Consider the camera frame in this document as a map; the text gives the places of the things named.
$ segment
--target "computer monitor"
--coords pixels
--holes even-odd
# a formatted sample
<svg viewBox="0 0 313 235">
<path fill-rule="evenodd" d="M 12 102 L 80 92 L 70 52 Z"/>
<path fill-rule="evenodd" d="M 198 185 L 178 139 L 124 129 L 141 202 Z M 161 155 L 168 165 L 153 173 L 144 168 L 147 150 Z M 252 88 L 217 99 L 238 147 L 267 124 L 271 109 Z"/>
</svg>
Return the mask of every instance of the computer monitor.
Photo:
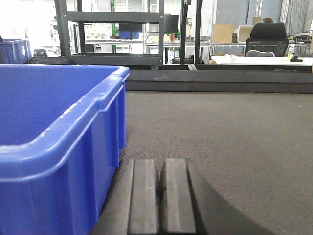
<svg viewBox="0 0 313 235">
<path fill-rule="evenodd" d="M 158 24 L 151 23 L 149 32 L 158 32 Z M 178 32 L 178 15 L 164 15 L 164 33 Z"/>
<path fill-rule="evenodd" d="M 141 23 L 119 23 L 119 31 L 142 32 Z"/>
</svg>

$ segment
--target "chair backrest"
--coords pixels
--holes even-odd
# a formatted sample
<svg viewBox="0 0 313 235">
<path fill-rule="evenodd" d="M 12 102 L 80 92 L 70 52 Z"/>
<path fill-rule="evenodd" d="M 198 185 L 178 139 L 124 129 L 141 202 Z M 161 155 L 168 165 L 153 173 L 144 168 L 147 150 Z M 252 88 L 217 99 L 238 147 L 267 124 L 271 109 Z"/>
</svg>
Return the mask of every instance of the chair backrest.
<svg viewBox="0 0 313 235">
<path fill-rule="evenodd" d="M 248 38 L 246 41 L 245 56 L 250 50 L 257 50 L 260 52 L 271 51 L 276 57 L 283 57 L 286 54 L 289 40 L 287 38 L 282 39 L 257 39 Z"/>
<path fill-rule="evenodd" d="M 271 51 L 261 52 L 257 50 L 250 50 L 247 52 L 246 57 L 275 57 Z"/>
<path fill-rule="evenodd" d="M 289 40 L 283 22 L 257 23 L 246 41 L 245 56 L 250 50 L 260 52 L 271 51 L 276 57 L 283 57 L 288 48 Z"/>
</svg>

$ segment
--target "blue plastic crate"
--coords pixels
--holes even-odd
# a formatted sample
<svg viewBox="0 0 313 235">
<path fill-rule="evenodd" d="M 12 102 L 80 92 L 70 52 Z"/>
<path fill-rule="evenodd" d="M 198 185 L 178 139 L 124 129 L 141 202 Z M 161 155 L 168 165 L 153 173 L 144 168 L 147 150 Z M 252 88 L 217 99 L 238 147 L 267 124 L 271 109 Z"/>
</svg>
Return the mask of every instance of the blue plastic crate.
<svg viewBox="0 0 313 235">
<path fill-rule="evenodd" d="M 29 39 L 5 39 L 0 42 L 0 63 L 23 64 L 31 57 Z"/>
<path fill-rule="evenodd" d="M 0 65 L 0 234 L 88 234 L 125 148 L 128 74 Z"/>
<path fill-rule="evenodd" d="M 139 38 L 139 32 L 132 32 L 132 34 L 133 34 L 133 39 L 138 39 Z M 129 39 L 129 38 L 131 38 L 131 32 L 129 32 L 129 31 L 119 31 L 118 37 L 119 38 Z"/>
</svg>

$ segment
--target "desk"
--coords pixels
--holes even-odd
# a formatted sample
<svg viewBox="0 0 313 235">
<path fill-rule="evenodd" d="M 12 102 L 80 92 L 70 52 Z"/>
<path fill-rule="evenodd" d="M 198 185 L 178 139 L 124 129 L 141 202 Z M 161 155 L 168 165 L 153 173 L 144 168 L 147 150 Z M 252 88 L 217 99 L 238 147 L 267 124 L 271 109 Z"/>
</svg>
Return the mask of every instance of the desk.
<svg viewBox="0 0 313 235">
<path fill-rule="evenodd" d="M 157 47 L 158 48 L 158 43 L 147 43 L 146 44 L 146 51 L 147 54 L 150 54 L 150 50 L 151 48 Z M 168 61 L 168 51 L 167 48 L 180 48 L 180 41 L 176 41 L 176 42 L 164 42 L 163 43 L 163 48 L 165 50 L 165 63 L 167 63 Z M 195 42 L 186 42 L 186 48 L 191 48 L 191 47 L 195 47 Z M 203 54 L 203 48 L 208 48 L 208 56 L 210 55 L 210 43 L 209 42 L 200 42 L 200 48 L 201 48 L 201 58 L 202 58 L 202 54 Z"/>
<path fill-rule="evenodd" d="M 243 57 L 237 56 L 231 62 L 228 56 L 212 56 L 218 65 L 292 65 L 292 66 L 312 66 L 313 59 L 304 57 L 303 62 L 290 62 L 287 57 Z"/>
</svg>

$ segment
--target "crate rim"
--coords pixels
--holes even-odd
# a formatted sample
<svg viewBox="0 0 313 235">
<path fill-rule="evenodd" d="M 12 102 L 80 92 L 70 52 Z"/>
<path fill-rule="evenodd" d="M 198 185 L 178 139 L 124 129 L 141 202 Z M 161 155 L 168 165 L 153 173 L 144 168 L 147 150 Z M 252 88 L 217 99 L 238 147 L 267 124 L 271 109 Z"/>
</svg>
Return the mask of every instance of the crate rim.
<svg viewBox="0 0 313 235">
<path fill-rule="evenodd" d="M 5 39 L 3 42 L 0 42 L 0 44 L 4 44 L 4 43 L 18 43 L 20 41 L 29 41 L 28 38 L 7 38 Z"/>
<path fill-rule="evenodd" d="M 2 66 L 57 67 L 60 65 L 1 64 L 0 68 Z M 73 66 L 80 65 L 62 65 L 62 67 Z M 21 145 L 0 145 L 0 182 L 33 181 L 54 173 L 66 162 L 71 149 L 89 128 L 93 119 L 99 112 L 109 108 L 116 95 L 124 89 L 124 81 L 129 75 L 129 69 L 121 66 L 110 67 L 116 67 L 117 69 L 72 104 L 31 142 Z M 85 113 L 88 113 L 88 115 L 81 118 L 81 115 Z M 68 126 L 68 128 L 62 129 L 60 126 Z M 53 156 L 55 152 L 59 156 L 57 159 Z M 27 168 L 27 165 L 32 164 L 34 159 L 40 158 L 45 158 L 46 162 L 49 159 L 49 165 L 38 166 L 36 172 L 15 170 L 25 169 L 25 166 Z"/>
</svg>

